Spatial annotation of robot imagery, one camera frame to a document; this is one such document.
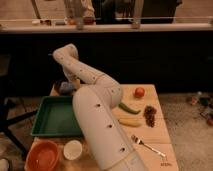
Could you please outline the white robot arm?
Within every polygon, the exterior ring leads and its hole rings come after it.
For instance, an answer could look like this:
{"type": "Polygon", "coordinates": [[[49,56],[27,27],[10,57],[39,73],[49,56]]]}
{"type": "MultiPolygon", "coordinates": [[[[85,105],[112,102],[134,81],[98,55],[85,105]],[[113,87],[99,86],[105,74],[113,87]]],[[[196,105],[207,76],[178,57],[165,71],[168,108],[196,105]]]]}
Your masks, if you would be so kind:
{"type": "Polygon", "coordinates": [[[77,122],[102,171],[148,171],[139,153],[112,113],[122,100],[121,85],[109,75],[78,60],[73,44],[53,52],[69,81],[74,77],[85,85],[73,96],[77,122]]]}

